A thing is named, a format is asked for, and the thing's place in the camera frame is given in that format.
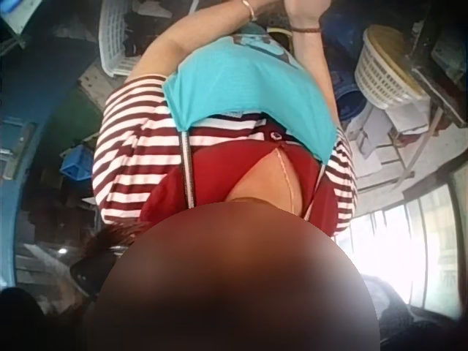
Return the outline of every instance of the apron strap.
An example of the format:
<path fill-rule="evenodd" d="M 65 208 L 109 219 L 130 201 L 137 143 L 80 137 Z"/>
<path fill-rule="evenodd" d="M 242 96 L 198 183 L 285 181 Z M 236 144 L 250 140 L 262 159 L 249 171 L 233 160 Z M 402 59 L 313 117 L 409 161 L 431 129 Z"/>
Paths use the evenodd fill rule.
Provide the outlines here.
<path fill-rule="evenodd" d="M 178 141 L 181 147 L 182 176 L 184 177 L 185 201 L 187 208 L 195 207 L 195 194 L 193 186 L 192 151 L 188 132 L 179 132 Z"/>
<path fill-rule="evenodd" d="M 314 192 L 312 193 L 312 201 L 310 202 L 309 207 L 307 208 L 306 215 L 304 216 L 304 219 L 306 221 L 309 221 L 310 219 L 310 214 L 312 213 L 312 206 L 314 205 L 314 200 L 315 200 L 315 194 L 317 193 L 317 190 L 320 185 L 320 181 L 322 180 L 323 175 L 325 174 L 325 165 L 322 164 L 320 167 L 320 172 L 319 176 L 317 177 L 317 181 L 315 182 L 315 187 L 314 187 Z"/>

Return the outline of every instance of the forearm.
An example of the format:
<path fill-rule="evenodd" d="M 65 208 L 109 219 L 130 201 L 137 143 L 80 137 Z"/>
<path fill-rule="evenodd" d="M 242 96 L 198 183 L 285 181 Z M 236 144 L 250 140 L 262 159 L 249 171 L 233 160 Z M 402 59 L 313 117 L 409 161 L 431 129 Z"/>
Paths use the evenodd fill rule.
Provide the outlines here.
<path fill-rule="evenodd" d="M 257 15 L 271 2 L 249 0 Z M 170 75 L 193 51 L 232 34 L 249 19 L 249 8 L 241 0 L 227 1 L 188 15 L 154 40 L 127 80 L 151 73 Z"/>
<path fill-rule="evenodd" d="M 333 85 L 331 84 L 330 72 L 323 53 L 322 36 L 320 33 L 296 33 L 292 34 L 294 53 L 296 59 L 306 68 L 322 90 L 331 118 L 334 124 L 341 126 L 336 109 Z"/>

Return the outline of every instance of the shirt sleeve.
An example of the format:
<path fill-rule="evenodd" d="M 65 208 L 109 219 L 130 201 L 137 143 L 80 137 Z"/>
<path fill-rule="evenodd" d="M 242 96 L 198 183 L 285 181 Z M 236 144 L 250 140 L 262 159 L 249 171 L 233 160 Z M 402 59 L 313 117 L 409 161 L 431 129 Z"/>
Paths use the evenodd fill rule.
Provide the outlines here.
<path fill-rule="evenodd" d="M 352 165 L 350 142 L 341 128 L 337 130 L 338 139 L 333 148 L 325 172 L 333 183 L 338 202 L 338 224 L 336 233 L 346 230 L 356 209 L 358 192 L 355 171 Z"/>
<path fill-rule="evenodd" d="M 150 145 L 158 140 L 149 137 L 148 131 L 173 127 L 162 92 L 164 81 L 159 75 L 131 80 L 106 102 L 92 181 L 105 223 L 138 218 L 151 190 L 166 174 L 165 166 L 180 162 Z"/>

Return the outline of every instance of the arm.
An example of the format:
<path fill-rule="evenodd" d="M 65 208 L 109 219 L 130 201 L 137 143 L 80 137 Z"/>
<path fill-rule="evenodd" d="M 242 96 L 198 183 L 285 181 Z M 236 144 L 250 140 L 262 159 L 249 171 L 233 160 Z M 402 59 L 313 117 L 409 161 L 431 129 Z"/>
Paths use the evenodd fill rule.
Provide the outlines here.
<path fill-rule="evenodd" d="M 249 0 L 249 3 L 255 15 L 259 15 L 275 1 Z M 147 74 L 170 75 L 193 51 L 232 34 L 249 20 L 249 8 L 241 0 L 228 1 L 186 16 L 151 43 L 127 81 Z"/>
<path fill-rule="evenodd" d="M 330 0 L 285 0 L 291 26 L 301 29 L 319 28 L 319 18 L 330 6 Z M 331 118 L 337 127 L 341 126 L 336 109 L 333 86 L 327 61 L 323 53 L 320 33 L 292 33 L 292 43 L 297 60 L 310 72 L 322 90 Z"/>

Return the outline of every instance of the shirt button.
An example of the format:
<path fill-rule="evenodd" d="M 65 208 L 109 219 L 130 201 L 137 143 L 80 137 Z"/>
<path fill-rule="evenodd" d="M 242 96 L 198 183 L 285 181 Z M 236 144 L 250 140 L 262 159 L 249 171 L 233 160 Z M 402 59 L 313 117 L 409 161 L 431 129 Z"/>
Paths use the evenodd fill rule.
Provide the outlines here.
<path fill-rule="evenodd" d="M 281 140 L 283 138 L 282 135 L 279 134 L 278 132 L 271 132 L 270 137 L 273 140 Z"/>

